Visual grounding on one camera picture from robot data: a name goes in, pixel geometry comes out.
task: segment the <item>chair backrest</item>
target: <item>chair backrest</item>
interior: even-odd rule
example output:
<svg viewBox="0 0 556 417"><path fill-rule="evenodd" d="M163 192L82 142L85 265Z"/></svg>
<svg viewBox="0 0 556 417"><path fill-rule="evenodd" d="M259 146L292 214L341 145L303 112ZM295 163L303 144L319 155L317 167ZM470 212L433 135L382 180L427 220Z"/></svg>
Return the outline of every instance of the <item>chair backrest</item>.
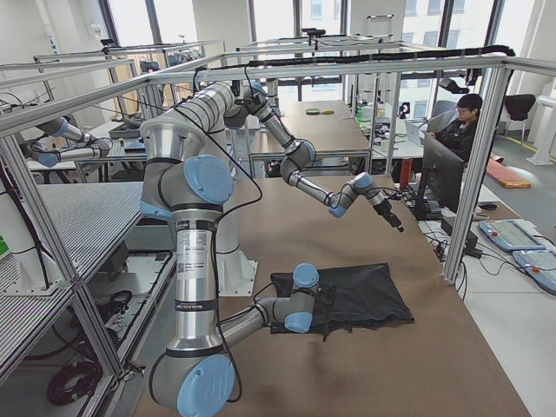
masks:
<svg viewBox="0 0 556 417"><path fill-rule="evenodd" d="M431 114L431 118L440 115L442 113L445 113L449 110L453 112L456 104L457 104L456 102L450 102L449 100L439 100L433 106L433 112Z"/></svg>
<svg viewBox="0 0 556 417"><path fill-rule="evenodd" d="M510 115L510 119L526 120L535 101L536 98L533 94L518 94L504 97L504 106Z"/></svg>
<svg viewBox="0 0 556 417"><path fill-rule="evenodd" d="M427 132L439 132L443 130L452 120L456 118L453 109L440 113L435 117L431 117L427 123Z"/></svg>

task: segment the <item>black cloth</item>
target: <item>black cloth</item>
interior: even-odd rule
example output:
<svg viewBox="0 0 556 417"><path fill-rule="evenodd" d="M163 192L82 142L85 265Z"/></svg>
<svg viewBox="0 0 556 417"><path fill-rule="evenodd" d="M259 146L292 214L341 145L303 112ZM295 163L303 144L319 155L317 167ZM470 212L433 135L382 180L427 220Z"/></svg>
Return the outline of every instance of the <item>black cloth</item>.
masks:
<svg viewBox="0 0 556 417"><path fill-rule="evenodd" d="M476 130L476 120L465 126L460 119L455 119L443 130L434 133L440 143L463 159L464 162L469 162Z"/></svg>
<svg viewBox="0 0 556 417"><path fill-rule="evenodd" d="M314 306L309 333L323 334L345 328L379 328L390 321L414 321L411 311L401 299L390 278L387 263L344 268L319 269L319 285L335 288L332 306L318 300ZM289 297L293 274L273 273L279 297ZM282 323L273 323L271 333L289 333Z"/></svg>

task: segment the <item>blue control panel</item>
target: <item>blue control panel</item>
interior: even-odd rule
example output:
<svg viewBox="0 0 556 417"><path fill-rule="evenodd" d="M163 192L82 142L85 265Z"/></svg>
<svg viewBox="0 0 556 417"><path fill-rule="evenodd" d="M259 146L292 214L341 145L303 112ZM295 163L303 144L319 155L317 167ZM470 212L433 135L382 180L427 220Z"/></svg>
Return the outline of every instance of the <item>blue control panel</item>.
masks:
<svg viewBox="0 0 556 417"><path fill-rule="evenodd" d="M556 295L556 254L550 250L516 250L513 259L547 293Z"/></svg>
<svg viewBox="0 0 556 417"><path fill-rule="evenodd" d="M480 230L506 252L514 250L542 250L546 246L514 220L479 222Z"/></svg>

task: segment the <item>orange mat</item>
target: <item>orange mat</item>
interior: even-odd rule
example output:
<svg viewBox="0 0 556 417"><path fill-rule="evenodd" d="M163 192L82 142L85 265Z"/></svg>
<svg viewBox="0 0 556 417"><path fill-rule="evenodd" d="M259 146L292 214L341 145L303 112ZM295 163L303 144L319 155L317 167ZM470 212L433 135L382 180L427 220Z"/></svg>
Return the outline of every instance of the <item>orange mat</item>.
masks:
<svg viewBox="0 0 556 417"><path fill-rule="evenodd" d="M499 182L505 189L529 189L531 187L529 181L525 181L515 172L491 158L488 159L486 172L488 176Z"/></svg>

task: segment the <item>person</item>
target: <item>person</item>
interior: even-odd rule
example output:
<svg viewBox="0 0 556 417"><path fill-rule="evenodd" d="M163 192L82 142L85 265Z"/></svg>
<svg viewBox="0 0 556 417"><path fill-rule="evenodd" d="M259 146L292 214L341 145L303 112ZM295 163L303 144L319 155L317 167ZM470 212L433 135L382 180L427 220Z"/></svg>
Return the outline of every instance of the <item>person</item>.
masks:
<svg viewBox="0 0 556 417"><path fill-rule="evenodd" d="M430 135L464 162L469 162L482 105L483 99L478 94L465 94L455 108L458 112L457 119L440 132L431 132Z"/></svg>

